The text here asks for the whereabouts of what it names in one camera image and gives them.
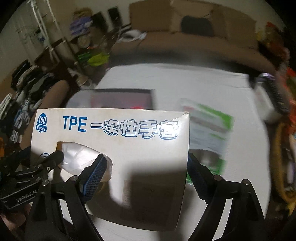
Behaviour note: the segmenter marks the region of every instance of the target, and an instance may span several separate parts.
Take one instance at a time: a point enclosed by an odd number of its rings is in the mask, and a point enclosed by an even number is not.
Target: black cushion
[[[185,16],[181,21],[181,30],[185,34],[196,34],[209,37],[214,36],[212,24],[206,18]]]

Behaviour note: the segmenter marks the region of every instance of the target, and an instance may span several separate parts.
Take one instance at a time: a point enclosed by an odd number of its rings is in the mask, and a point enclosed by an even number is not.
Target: screw
[[[75,175],[75,176],[71,176],[71,177],[70,177],[70,180],[71,180],[72,182],[74,182],[74,181],[77,181],[78,178],[79,178],[79,177]]]
[[[44,181],[42,182],[42,186],[46,186],[47,184],[49,184],[49,181],[48,181],[48,180],[44,180]]]
[[[248,180],[248,179],[244,179],[242,182],[244,184],[246,184],[246,185],[250,185],[251,184],[250,180]]]
[[[216,181],[221,181],[222,180],[222,177],[220,175],[214,175],[214,179]]]

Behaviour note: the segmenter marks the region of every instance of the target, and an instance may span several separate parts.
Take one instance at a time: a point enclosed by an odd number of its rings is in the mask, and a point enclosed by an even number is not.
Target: clear plastic film
[[[64,161],[59,166],[68,173],[78,176],[84,168],[91,166],[100,154],[100,152],[94,149],[70,142],[62,143],[62,151],[64,153]],[[101,182],[108,182],[112,174],[112,161],[106,155],[104,156],[107,159],[107,169]]]

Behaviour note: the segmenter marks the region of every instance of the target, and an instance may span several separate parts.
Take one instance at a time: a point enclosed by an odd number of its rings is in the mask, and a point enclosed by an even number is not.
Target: blue badge logo
[[[42,113],[37,120],[36,130],[39,131],[40,133],[46,132],[47,131],[46,124],[47,124],[46,114]]]

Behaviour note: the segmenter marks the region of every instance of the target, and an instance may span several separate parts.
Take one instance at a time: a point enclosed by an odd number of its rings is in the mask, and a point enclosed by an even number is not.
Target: white table
[[[188,98],[233,116],[222,176],[236,182],[249,179],[266,214],[271,188],[269,142],[247,75],[191,66],[139,64],[113,67],[96,88],[152,89],[157,110],[180,110],[179,99]],[[214,239],[224,231],[230,206],[231,200],[228,200]],[[186,184],[180,219],[173,232],[134,229],[96,217],[93,222],[106,241],[179,241],[190,237],[205,208],[206,203],[199,199],[194,187]]]

